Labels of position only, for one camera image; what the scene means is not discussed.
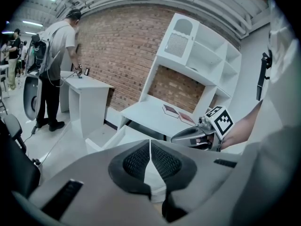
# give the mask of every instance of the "small picture frame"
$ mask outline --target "small picture frame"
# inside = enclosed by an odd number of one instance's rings
[[[85,75],[88,75],[89,74],[89,68],[86,68],[86,70],[85,70]]]

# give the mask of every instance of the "book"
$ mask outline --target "book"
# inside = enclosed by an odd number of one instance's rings
[[[179,112],[179,117],[180,117],[180,120],[183,121],[184,123],[188,124],[188,125],[191,125],[191,126],[195,126],[196,124],[194,123],[193,119],[190,118],[190,116],[184,114],[184,113],[181,113]]]
[[[162,109],[163,109],[163,111],[166,115],[170,115],[170,116],[173,116],[175,118],[179,118],[179,114],[174,108],[172,108],[168,105],[163,105]]]

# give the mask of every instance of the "white ceiling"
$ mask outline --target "white ceiling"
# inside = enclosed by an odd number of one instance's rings
[[[113,6],[141,3],[164,4],[205,16],[239,39],[269,22],[268,5],[261,0],[25,0],[6,30],[13,31],[17,27],[21,32],[44,30],[64,18],[71,8],[80,8],[87,15]],[[22,20],[43,24],[43,27],[23,24]]]

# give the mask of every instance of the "gray t-shirt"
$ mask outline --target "gray t-shirt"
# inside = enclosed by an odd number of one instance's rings
[[[53,57],[55,57],[56,54],[60,52],[48,71],[51,81],[59,80],[61,78],[61,63],[63,60],[65,48],[75,47],[75,30],[66,21],[60,21],[52,24],[45,30],[45,32],[50,32],[63,25],[65,25],[65,27],[60,28],[54,34],[52,46],[50,48]]]

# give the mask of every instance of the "backpack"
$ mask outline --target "backpack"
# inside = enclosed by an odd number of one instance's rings
[[[60,51],[53,57],[51,54],[51,46],[55,33],[69,25],[62,25],[52,30],[45,30],[32,36],[30,46],[28,48],[26,69],[27,74],[40,77],[47,72]]]

